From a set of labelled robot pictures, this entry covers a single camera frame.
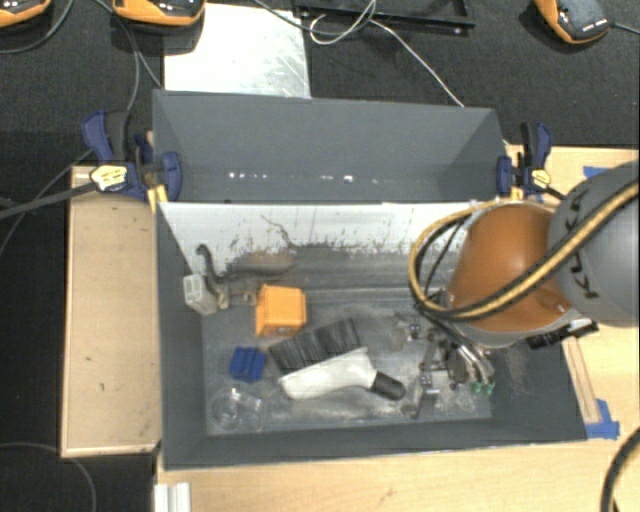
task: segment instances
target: blue clamp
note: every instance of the blue clamp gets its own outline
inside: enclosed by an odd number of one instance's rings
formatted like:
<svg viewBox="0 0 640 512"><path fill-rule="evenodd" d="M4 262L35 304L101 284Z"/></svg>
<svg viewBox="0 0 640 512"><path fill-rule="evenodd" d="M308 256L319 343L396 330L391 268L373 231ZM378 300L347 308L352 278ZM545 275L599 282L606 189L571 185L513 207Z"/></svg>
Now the blue clamp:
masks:
<svg viewBox="0 0 640 512"><path fill-rule="evenodd" d="M244 382L260 380L266 355L256 348L236 348L231 357L229 374Z"/></svg>
<svg viewBox="0 0 640 512"><path fill-rule="evenodd" d="M596 398L598 409L600 410L600 423L590 423L584 426L589 439L612 439L620 437L620 422L613 421L609 413L609 406L604 400Z"/></svg>
<svg viewBox="0 0 640 512"><path fill-rule="evenodd" d="M508 196L512 187L521 188L524 196L547 191L545 185L534 176L534 172L544 169L553 145L551 132L542 123L520 125L524 154L518 154L518 165L514 167L511 158L501 156L496 167L496 189L498 195Z"/></svg>
<svg viewBox="0 0 640 512"><path fill-rule="evenodd" d="M151 187L143 179L151 174L154 184L164 184L169 201L176 201L182 185L182 168L177 153L169 152L161 156L160 162L154 164L153 148L146 138L137 135L136 163L127 161L127 125L128 112L111 112L103 110L94 112L82 123L82 137L85 144L93 150L101 165L117 164L126 168L126 183L112 187L108 192L117 192L139 201L146 201L147 190Z"/></svg>

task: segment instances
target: blue block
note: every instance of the blue block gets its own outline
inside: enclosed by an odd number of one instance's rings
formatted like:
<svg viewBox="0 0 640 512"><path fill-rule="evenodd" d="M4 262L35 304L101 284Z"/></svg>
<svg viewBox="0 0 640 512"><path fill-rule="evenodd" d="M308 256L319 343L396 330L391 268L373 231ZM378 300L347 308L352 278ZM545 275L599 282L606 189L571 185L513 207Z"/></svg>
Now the blue block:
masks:
<svg viewBox="0 0 640 512"><path fill-rule="evenodd" d="M596 174L602 174L603 172L608 171L606 167L591 167L589 165L585 165L582 168L582 172L584 173L584 177L589 179L595 176Z"/></svg>
<svg viewBox="0 0 640 512"><path fill-rule="evenodd" d="M613 439L620 437L620 422L613 421L609 413L607 402L596 398L598 409L600 410L600 423L591 423L584 426L589 439Z"/></svg>
<svg viewBox="0 0 640 512"><path fill-rule="evenodd" d="M234 379L244 382L255 382L260 380L266 355L256 348L238 347L233 351L229 374Z"/></svg>

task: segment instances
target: clear plastic cup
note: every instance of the clear plastic cup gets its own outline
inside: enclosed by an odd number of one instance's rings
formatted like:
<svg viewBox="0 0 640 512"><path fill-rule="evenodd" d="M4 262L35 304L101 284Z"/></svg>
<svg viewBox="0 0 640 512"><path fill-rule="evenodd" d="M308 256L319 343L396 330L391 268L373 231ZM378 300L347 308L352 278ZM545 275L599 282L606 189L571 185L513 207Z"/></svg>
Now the clear plastic cup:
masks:
<svg viewBox="0 0 640 512"><path fill-rule="evenodd" d="M265 404L237 387L218 391L211 401L213 421L229 433L260 432L264 428Z"/></svg>

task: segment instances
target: gray metal piece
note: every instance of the gray metal piece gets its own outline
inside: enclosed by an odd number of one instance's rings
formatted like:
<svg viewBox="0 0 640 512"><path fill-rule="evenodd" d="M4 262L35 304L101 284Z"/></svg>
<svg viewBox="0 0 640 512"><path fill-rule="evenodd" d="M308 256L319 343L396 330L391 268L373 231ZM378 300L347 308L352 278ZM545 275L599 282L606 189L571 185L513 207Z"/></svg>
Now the gray metal piece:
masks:
<svg viewBox="0 0 640 512"><path fill-rule="evenodd" d="M404 414L406 418L418 419L420 410L422 409L422 401L427 398L437 398L440 395L440 389L434 386L432 369L437 351L438 343L428 340L424 357L418 365L420 373L409 385L405 401L401 406L402 414Z"/></svg>
<svg viewBox="0 0 640 512"><path fill-rule="evenodd" d="M424 341L427 333L425 332L423 324L424 322L415 315L397 315L389 340L389 348L393 351L398 351L402 350L407 343Z"/></svg>
<svg viewBox="0 0 640 512"><path fill-rule="evenodd" d="M638 161L582 182L560 204L551 221L556 243L607 196L638 179ZM638 199L617 212L556 274L567 300L598 322L638 325Z"/></svg>
<svg viewBox="0 0 640 512"><path fill-rule="evenodd" d="M493 380L495 371L491 362L482 353L478 352L475 347L463 344L458 347L457 351L471 367L477 368L480 373L478 382L486 385Z"/></svg>
<svg viewBox="0 0 640 512"><path fill-rule="evenodd" d="M482 108L154 91L153 129L181 201L491 199L505 152Z"/></svg>
<svg viewBox="0 0 640 512"><path fill-rule="evenodd" d="M302 32L264 9L209 3L197 46L172 55L175 39L164 38L167 90L311 96Z"/></svg>

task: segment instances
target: gray bin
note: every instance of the gray bin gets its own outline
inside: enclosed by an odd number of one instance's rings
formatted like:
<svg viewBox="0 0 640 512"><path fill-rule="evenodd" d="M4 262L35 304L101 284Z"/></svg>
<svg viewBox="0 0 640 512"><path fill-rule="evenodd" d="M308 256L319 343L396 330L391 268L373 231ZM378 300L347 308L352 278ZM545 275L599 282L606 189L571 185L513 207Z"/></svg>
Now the gray bin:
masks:
<svg viewBox="0 0 640 512"><path fill-rule="evenodd" d="M387 344L394 315L412 313L407 252L421 227L494 195L504 151L494 112L159 92L154 133L185 172L181 201L157 215L167 469L585 438L560 347L496 351L491 397L449 393L417 420L360 389L292 404L268 359L263 379L245 386L266 404L264 429L226 433L211 421L217 388L233 382L233 348L260 340L250 306L201 317L184 304L183 276L201 271L195 247L206 243L218 270L293 258L281 283L304 288L309 327L354 319L376 366L409 385L421 347Z"/></svg>

